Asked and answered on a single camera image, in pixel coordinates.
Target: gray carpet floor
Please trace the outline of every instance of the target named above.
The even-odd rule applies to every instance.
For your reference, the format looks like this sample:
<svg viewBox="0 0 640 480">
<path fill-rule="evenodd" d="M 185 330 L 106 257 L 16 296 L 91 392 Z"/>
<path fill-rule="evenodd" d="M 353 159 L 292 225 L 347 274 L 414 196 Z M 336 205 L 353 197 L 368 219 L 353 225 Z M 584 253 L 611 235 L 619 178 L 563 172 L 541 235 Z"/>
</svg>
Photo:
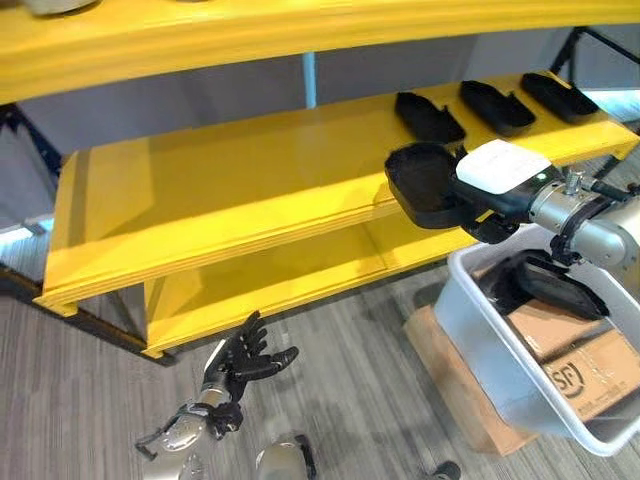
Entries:
<svg viewBox="0 0 640 480">
<path fill-rule="evenodd" d="M 638 157 L 609 180 L 637 181 Z M 46 240 L 0 256 L 36 277 Z M 322 479 L 419 479 L 447 459 L 468 479 L 638 478 L 638 436 L 612 458 L 545 436 L 506 458 L 469 449 L 402 330 L 446 278 L 443 263 L 431 265 L 272 319 L 272 348 L 297 345 L 301 355 L 248 387 L 242 429 L 204 451 L 208 478 L 253 478 L 256 454 L 294 429 L 310 437 Z M 111 315 L 108 304 L 96 308 Z M 214 345 L 185 350 L 178 365 L 162 368 L 10 298 L 0 298 L 0 335 L 7 480 L 140 478 L 134 440 L 193 398 Z"/>
</svg>

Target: black tray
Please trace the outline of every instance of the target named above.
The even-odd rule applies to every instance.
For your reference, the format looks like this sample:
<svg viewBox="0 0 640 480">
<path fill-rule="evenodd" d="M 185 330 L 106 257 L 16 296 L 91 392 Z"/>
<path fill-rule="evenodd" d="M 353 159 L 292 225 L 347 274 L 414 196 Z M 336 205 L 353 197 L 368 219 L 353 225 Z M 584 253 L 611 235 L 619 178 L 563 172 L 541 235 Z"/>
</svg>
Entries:
<svg viewBox="0 0 640 480">
<path fill-rule="evenodd" d="M 586 122 L 599 108 L 576 87 L 567 88 L 551 77 L 525 73 L 520 80 L 523 90 L 567 123 Z"/>
<path fill-rule="evenodd" d="M 398 93 L 395 111 L 416 140 L 442 143 L 454 148 L 466 136 L 447 107 L 438 110 L 429 100 L 415 93 Z"/>
<path fill-rule="evenodd" d="M 475 208 L 451 194 L 456 159 L 437 143 L 395 150 L 384 164 L 389 188 L 407 216 L 422 228 L 452 228 L 476 217 Z"/>
<path fill-rule="evenodd" d="M 486 83 L 462 82 L 460 97 L 494 132 L 504 137 L 518 135 L 536 121 L 535 115 L 513 92 L 505 97 Z"/>
</svg>

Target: metal frame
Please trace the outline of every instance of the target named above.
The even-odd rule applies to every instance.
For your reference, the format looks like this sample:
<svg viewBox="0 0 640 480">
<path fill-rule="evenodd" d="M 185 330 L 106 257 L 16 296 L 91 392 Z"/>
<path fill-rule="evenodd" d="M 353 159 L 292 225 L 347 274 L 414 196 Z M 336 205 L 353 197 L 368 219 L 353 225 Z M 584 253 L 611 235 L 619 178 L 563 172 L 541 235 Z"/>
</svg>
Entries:
<svg viewBox="0 0 640 480">
<path fill-rule="evenodd" d="M 634 55 L 632 52 L 630 52 L 626 48 L 618 45 L 616 42 L 614 42 L 608 37 L 605 37 L 601 33 L 594 30 L 593 28 L 574 27 L 573 30 L 571 30 L 571 33 L 569 34 L 567 39 L 565 40 L 564 45 L 562 45 L 562 48 L 560 48 L 558 55 L 556 55 L 556 58 L 553 60 L 553 63 L 551 64 L 551 68 L 549 69 L 552 73 L 558 75 L 560 73 L 560 70 L 562 70 L 562 67 L 564 66 L 564 64 L 568 62 L 569 69 L 568 69 L 567 76 L 568 76 L 569 84 L 571 86 L 575 86 L 575 81 L 576 81 L 576 47 L 578 45 L 578 41 L 583 35 L 589 35 L 590 37 L 598 40 L 599 42 L 605 44 L 607 47 L 616 51 L 620 55 L 631 60 L 636 65 L 640 65 L 640 57 L 638 57 L 637 55 Z M 607 161 L 605 162 L 605 164 L 593 175 L 594 178 L 597 178 L 599 180 L 603 179 L 619 163 L 620 163 L 619 160 L 615 156 L 610 155 Z"/>
<path fill-rule="evenodd" d="M 121 330 L 82 308 L 78 308 L 78 313 L 71 317 L 63 317 L 34 303 L 33 299 L 42 295 L 42 284 L 34 282 L 3 262 L 0 262 L 0 294 L 13 297 L 19 302 L 45 312 L 71 327 L 89 333 L 100 340 L 158 365 L 168 367 L 177 362 L 176 357 L 168 353 L 163 353 L 157 359 L 145 355 L 142 351 L 147 348 L 147 343 L 142 338 Z"/>
<path fill-rule="evenodd" d="M 22 110 L 20 110 L 15 103 L 0 105 L 0 123 L 2 125 L 7 125 L 14 132 L 18 128 L 18 125 L 24 125 L 29 131 L 31 139 L 33 140 L 34 145 L 38 149 L 38 152 L 49 171 L 56 177 L 60 176 L 62 156 L 38 131 L 33 123 L 31 123 L 31 120 L 22 113 Z"/>
</svg>

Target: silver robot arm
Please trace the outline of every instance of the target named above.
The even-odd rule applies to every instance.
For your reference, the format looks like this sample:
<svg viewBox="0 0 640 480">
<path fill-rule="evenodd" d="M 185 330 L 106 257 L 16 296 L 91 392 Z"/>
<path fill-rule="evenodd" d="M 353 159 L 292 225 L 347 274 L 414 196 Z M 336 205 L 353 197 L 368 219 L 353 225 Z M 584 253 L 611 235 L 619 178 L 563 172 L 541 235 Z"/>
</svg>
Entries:
<svg viewBox="0 0 640 480">
<path fill-rule="evenodd" d="M 238 402 L 247 382 L 277 374 L 298 356 L 296 347 L 262 353 L 266 334 L 264 321 L 254 312 L 233 336 L 218 343 L 205 365 L 198 400 L 180 407 L 164 427 L 136 442 L 136 449 L 150 460 L 143 467 L 144 480 L 200 478 L 196 448 L 205 437 L 222 440 L 240 428 Z M 152 443 L 158 445 L 156 452 L 149 450 Z"/>
</svg>

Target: yellow wooden shelf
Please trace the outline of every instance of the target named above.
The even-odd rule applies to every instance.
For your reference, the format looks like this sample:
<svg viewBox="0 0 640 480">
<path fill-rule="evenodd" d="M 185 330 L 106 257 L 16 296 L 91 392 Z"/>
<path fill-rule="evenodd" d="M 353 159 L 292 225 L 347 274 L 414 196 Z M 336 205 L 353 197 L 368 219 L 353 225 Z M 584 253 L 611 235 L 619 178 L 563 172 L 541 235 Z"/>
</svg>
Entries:
<svg viewBox="0 0 640 480">
<path fill-rule="evenodd" d="M 512 139 L 556 165 L 612 153 L 638 137 L 600 113 L 569 126 L 518 88 L 537 121 Z M 457 84 L 416 90 L 450 111 L 471 150 L 495 138 Z M 64 166 L 39 302 L 62 314 L 100 293 L 327 233 L 399 211 L 383 163 L 411 141 L 394 95 L 121 142 Z"/>
<path fill-rule="evenodd" d="M 146 353 L 154 356 L 237 326 L 253 310 L 271 315 L 437 260 L 473 242 L 461 229 L 427 231 L 396 213 L 150 280 L 145 282 Z"/>
<path fill-rule="evenodd" d="M 0 9 L 0 104 L 176 70 L 504 30 L 638 23 L 637 0 L 104 0 Z"/>
</svg>

